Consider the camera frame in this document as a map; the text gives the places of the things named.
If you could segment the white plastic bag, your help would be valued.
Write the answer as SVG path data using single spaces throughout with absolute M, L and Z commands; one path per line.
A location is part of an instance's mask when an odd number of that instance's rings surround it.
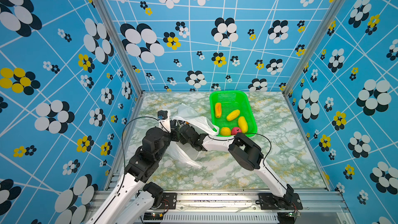
M 166 153 L 179 163 L 196 169 L 202 167 L 196 162 L 200 151 L 205 151 L 203 141 L 208 136 L 217 136 L 220 128 L 185 104 L 177 108 L 177 115 L 171 118 L 172 142 Z

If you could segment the yellow lemon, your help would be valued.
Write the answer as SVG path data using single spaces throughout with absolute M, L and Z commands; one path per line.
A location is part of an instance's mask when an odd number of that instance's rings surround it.
M 220 129 L 220 135 L 221 136 L 231 136 L 231 129 L 228 127 L 222 127 Z

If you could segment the red dragon fruit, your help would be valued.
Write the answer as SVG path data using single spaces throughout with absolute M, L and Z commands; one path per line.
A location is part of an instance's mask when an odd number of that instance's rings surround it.
M 232 135 L 232 136 L 235 136 L 235 135 L 237 135 L 238 133 L 242 133 L 242 130 L 241 130 L 241 128 L 239 128 L 239 127 L 234 127 L 234 128 L 231 130 L 231 135 Z

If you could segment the yellow banana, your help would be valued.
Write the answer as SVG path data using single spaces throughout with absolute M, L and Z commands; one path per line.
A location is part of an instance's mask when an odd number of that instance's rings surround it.
M 240 115 L 240 110 L 234 110 L 234 111 L 230 112 L 230 113 L 227 115 L 226 120 L 227 120 L 227 121 L 233 121 L 233 120 L 235 120 L 236 118 L 238 118 L 239 115 Z

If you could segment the yellow mango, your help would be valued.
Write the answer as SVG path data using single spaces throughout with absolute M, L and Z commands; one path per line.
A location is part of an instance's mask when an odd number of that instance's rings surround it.
M 240 116 L 238 119 L 238 127 L 240 128 L 242 133 L 247 133 L 248 132 L 248 123 L 246 121 L 246 118 L 244 116 Z

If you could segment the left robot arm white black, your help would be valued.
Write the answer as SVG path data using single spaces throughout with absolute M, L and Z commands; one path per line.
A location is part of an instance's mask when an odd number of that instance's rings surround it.
M 161 204 L 163 189 L 148 183 L 177 131 L 154 127 L 146 132 L 135 155 L 124 168 L 122 178 L 88 224 L 133 224 L 151 207 Z

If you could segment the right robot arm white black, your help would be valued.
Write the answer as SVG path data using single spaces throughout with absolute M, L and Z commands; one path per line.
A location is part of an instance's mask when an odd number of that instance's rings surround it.
M 254 171 L 268 186 L 272 196 L 265 202 L 278 209 L 294 206 L 294 190 L 284 182 L 268 165 L 261 147 L 243 133 L 233 137 L 213 137 L 198 134 L 190 125 L 184 125 L 177 131 L 177 138 L 183 144 L 190 144 L 197 151 L 229 152 L 244 169 Z

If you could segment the green plastic basket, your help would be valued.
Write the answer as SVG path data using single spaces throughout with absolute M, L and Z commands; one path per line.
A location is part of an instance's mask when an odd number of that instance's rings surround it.
M 209 96 L 211 122 L 222 128 L 238 128 L 239 118 L 244 117 L 248 126 L 247 135 L 254 136 L 258 127 L 246 93 L 241 91 L 216 91 Z

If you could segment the left circuit board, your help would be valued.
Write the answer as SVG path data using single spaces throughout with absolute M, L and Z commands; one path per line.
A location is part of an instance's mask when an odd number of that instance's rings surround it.
M 162 213 L 145 213 L 143 215 L 143 221 L 145 222 L 161 222 L 163 220 Z

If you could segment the circuit board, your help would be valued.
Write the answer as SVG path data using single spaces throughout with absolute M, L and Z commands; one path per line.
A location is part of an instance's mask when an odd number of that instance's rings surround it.
M 161 222 L 163 220 L 162 213 L 145 213 L 143 215 L 143 221 L 145 222 Z
M 301 213 L 277 213 L 280 224 L 295 224 L 297 218 L 301 217 Z

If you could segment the right circuit board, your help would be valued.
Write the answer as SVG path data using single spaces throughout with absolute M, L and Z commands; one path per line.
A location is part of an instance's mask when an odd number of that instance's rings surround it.
M 301 217 L 301 213 L 277 213 L 280 224 L 295 224 L 297 218 Z

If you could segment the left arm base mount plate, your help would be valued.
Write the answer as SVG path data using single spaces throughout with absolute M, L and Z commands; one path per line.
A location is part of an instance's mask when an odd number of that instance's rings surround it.
M 177 193 L 164 192 L 154 198 L 152 209 L 170 210 L 176 209 Z

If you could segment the aluminium front rail frame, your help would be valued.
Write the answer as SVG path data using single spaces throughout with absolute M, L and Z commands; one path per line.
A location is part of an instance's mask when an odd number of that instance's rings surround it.
M 261 210 L 255 201 L 267 190 L 183 191 L 177 193 L 176 209 L 152 209 L 162 213 L 161 222 L 145 222 L 143 215 L 134 224 L 279 224 L 277 213 L 301 213 L 295 224 L 353 224 L 343 197 L 325 189 L 302 189 L 298 194 L 302 210 Z

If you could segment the aluminium corner post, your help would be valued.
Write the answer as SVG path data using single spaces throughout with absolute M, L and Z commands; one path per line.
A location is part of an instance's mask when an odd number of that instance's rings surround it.
M 113 42 L 114 48 L 120 57 L 121 63 L 131 80 L 131 83 L 135 89 L 137 97 L 140 98 L 143 96 L 143 89 L 137 77 L 134 74 L 134 71 L 132 69 L 132 64 L 127 56 L 127 52 L 125 51 L 122 45 L 122 41 L 118 36 L 116 27 L 112 22 L 111 16 L 106 8 L 105 2 L 104 0 L 94 0 L 94 2 L 96 4 L 96 9 L 98 11 L 98 14 L 101 20 L 103 21 L 103 24 L 105 25 L 106 31 L 108 32 L 110 39 Z
M 345 2 L 346 2 L 346 0 L 334 0 L 331 3 L 331 6 L 329 7 L 323 20 L 321 21 L 319 27 L 317 28 L 314 36 L 312 37 L 311 41 L 309 42 L 309 45 L 306 49 L 306 52 L 305 52 L 303 58 L 300 59 L 294 72 L 292 73 L 289 81 L 287 82 L 286 88 L 283 92 L 283 95 L 285 98 L 288 98 L 288 94 L 291 92 L 291 90 L 293 89 L 293 86 L 299 80 L 299 76 L 300 76 L 304 66 L 311 59 L 314 51 L 319 46 L 324 35 L 326 34 L 328 27 L 330 26 L 332 21 L 335 19 L 336 15 L 339 13 L 339 11 L 341 10 L 341 8 Z

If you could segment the right aluminium corner post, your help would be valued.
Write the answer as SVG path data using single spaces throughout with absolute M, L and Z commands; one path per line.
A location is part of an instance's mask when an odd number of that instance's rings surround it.
M 306 52 L 305 52 L 303 58 L 300 59 L 294 72 L 292 73 L 289 81 L 287 82 L 286 88 L 283 92 L 283 95 L 285 98 L 288 98 L 288 94 L 291 92 L 291 90 L 293 89 L 293 86 L 299 80 L 299 76 L 300 76 L 304 66 L 311 59 L 314 51 L 319 46 L 324 35 L 326 34 L 328 27 L 330 26 L 332 21 L 335 19 L 336 15 L 339 13 L 339 11 L 341 10 L 341 8 L 345 2 L 346 2 L 346 0 L 334 0 L 331 3 L 331 6 L 329 7 L 323 20 L 321 21 L 319 27 L 317 28 L 314 36 L 312 37 L 311 41 L 309 42 L 309 45 L 306 49 Z

